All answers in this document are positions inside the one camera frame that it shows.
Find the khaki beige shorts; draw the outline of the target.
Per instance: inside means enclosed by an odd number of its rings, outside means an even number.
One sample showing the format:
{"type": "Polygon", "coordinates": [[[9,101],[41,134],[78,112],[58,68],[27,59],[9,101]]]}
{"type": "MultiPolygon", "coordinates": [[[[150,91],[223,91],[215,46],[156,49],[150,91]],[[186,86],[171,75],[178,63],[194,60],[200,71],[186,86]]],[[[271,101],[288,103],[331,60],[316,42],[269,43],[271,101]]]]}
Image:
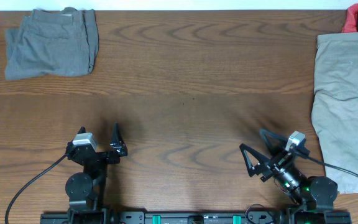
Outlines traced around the khaki beige shorts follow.
{"type": "Polygon", "coordinates": [[[358,32],[317,37],[311,121],[326,175],[342,194],[358,193],[358,32]]]}

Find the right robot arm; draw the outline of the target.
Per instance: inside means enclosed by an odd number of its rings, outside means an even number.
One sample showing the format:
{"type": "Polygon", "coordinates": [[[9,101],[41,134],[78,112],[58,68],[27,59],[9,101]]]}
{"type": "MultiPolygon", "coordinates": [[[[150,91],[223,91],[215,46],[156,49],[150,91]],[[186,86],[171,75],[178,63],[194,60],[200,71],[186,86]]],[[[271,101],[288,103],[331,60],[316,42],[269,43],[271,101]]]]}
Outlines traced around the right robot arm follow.
{"type": "Polygon", "coordinates": [[[326,176],[306,177],[295,167],[295,159],[307,159],[305,135],[294,131],[286,138],[266,129],[259,131],[270,157],[242,143],[243,155],[250,177],[259,175],[262,182],[273,179],[279,189],[295,204],[283,210],[260,209],[272,223],[327,223],[337,197],[337,183],[326,176]]]}

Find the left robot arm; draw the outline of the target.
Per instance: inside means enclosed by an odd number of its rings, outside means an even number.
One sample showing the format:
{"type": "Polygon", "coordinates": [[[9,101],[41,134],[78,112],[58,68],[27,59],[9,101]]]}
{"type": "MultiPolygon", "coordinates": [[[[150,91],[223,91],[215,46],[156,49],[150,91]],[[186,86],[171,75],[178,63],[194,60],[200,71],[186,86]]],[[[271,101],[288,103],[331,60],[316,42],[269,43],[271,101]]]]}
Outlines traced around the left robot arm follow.
{"type": "Polygon", "coordinates": [[[97,152],[97,146],[93,133],[87,133],[84,127],[67,144],[68,160],[83,166],[83,171],[73,174],[65,184],[69,224],[119,223],[116,213],[103,205],[108,165],[118,164],[121,157],[127,156],[127,146],[117,123],[112,132],[111,150],[97,152]]]}

